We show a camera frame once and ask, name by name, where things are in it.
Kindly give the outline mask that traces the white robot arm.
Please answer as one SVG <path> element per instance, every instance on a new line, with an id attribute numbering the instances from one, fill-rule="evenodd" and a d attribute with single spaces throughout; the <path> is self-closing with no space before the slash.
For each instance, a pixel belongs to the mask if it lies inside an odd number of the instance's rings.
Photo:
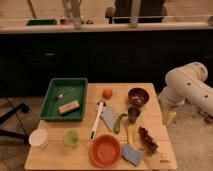
<path id="1" fill-rule="evenodd" d="M 200 62 L 174 68 L 166 74 L 166 86 L 158 95 L 164 125 L 171 123 L 186 99 L 201 109 L 206 123 L 213 124 L 213 88 L 204 83 L 207 77 L 208 70 Z"/>

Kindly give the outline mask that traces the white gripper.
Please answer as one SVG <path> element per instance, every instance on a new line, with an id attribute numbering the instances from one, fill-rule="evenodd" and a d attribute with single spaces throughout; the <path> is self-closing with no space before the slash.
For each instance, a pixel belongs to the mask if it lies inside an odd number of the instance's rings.
<path id="1" fill-rule="evenodd" d="M 163 124 L 167 123 L 167 126 L 171 124 L 173 119 L 176 116 L 176 112 L 179 108 L 179 104 L 169 101 L 164 95 L 160 94 L 158 96 L 160 108 L 162 111 L 162 122 Z"/>

